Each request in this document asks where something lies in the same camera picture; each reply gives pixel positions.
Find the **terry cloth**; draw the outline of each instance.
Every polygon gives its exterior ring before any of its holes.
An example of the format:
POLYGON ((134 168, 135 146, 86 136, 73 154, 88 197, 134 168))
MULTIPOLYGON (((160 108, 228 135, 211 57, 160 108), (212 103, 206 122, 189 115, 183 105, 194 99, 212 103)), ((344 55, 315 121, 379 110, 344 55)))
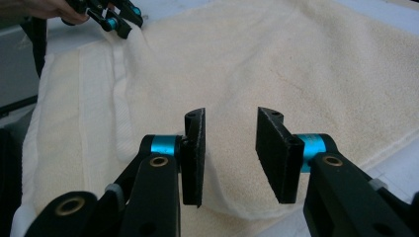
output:
POLYGON ((419 38, 336 2, 218 0, 132 27, 47 57, 23 204, 101 196, 145 134, 181 134, 206 108, 204 206, 182 207, 182 234, 254 235, 298 209, 308 181, 278 204, 255 151, 258 107, 292 133, 330 134, 363 169, 418 136, 419 38))

